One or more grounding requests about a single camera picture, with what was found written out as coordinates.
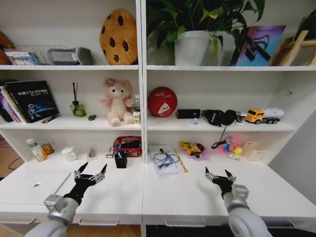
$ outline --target stack of papers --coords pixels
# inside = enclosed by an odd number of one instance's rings
[[[163,149],[165,152],[171,155],[171,157],[175,161],[177,161],[178,159],[178,154],[170,145],[149,146],[149,151],[151,154],[151,158],[153,160],[153,165],[155,166],[156,174],[159,178],[166,178],[174,174],[188,172],[181,160],[179,160],[176,163],[171,163],[168,166],[163,166],[159,169],[163,161],[155,159],[154,156],[156,155],[156,157],[158,157],[159,159],[163,159],[164,156],[161,154],[160,149]]]

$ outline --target pen holder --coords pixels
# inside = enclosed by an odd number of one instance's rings
[[[117,164],[118,169],[125,169],[127,166],[127,153],[119,152],[114,155],[115,163]]]

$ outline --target white shelf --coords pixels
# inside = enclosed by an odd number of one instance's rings
[[[138,65],[76,65],[76,66],[18,66],[0,65],[0,70],[32,70],[32,71],[101,71],[101,70],[138,70]]]
[[[142,213],[142,195],[144,165],[142,156],[127,158],[127,168],[117,169],[114,159],[106,159],[105,153],[97,153],[95,158],[91,158],[84,174],[97,174],[107,163],[105,179],[97,185],[90,187],[84,194],[81,205],[76,211],[74,223],[77,223],[82,214],[108,214],[108,215],[138,215]],[[73,171],[78,170],[81,165],[86,163],[86,154],[82,153],[78,160],[67,162],[63,159],[60,151],[55,151],[49,155],[48,159],[38,162],[36,159],[24,163],[16,171],[1,181],[1,185],[11,180],[25,177],[21,175],[32,170],[41,171],[68,171],[69,177],[59,188],[56,194],[65,195],[74,187]],[[24,212],[35,215],[34,213],[47,215],[44,205],[27,204],[30,200],[24,200],[26,204],[4,204],[0,203],[0,217],[8,218],[5,212]]]
[[[315,205],[261,162],[245,158],[235,161],[216,151],[211,152],[207,159],[188,158],[181,152],[180,157],[188,173],[160,179],[155,173],[154,164],[150,162],[146,165],[144,216],[161,215],[163,221],[170,216],[199,216],[205,221],[227,216],[219,187],[204,176],[206,166],[215,175],[226,176],[226,169],[236,176],[236,183],[249,189],[247,202],[250,209],[259,216],[280,219],[316,216]]]
[[[226,131],[240,131],[240,132],[287,132],[294,131],[295,129],[284,123],[278,122],[277,124],[252,124],[246,121],[244,125],[237,125],[233,123],[227,126]],[[223,131],[225,126],[222,127],[210,125],[207,120],[200,117],[198,124],[191,124],[191,119],[177,119],[175,115],[170,115],[165,118],[157,118],[152,115],[148,116],[147,129],[159,131]]]
[[[147,65],[147,70],[160,71],[217,71],[217,72],[290,72],[316,71],[316,66],[285,66],[285,67],[222,67],[222,66],[165,66]]]
[[[111,127],[105,116],[97,116],[95,120],[89,121],[88,115],[81,118],[64,114],[46,124],[40,121],[34,123],[8,122],[0,125],[1,129],[141,130],[141,126],[138,124],[124,124],[122,121],[120,126]]]

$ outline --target white mug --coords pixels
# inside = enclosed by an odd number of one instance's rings
[[[63,154],[64,159],[68,162],[78,159],[78,154],[75,152],[75,146],[66,147],[61,151],[61,154]]]

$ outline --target red basket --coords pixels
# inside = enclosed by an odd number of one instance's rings
[[[121,144],[122,142],[129,143],[134,141],[140,141],[139,148],[119,148],[119,152],[127,151],[127,157],[138,157],[142,154],[142,137],[135,136],[124,136],[118,137],[113,144],[113,151],[115,151],[115,145],[117,143]]]

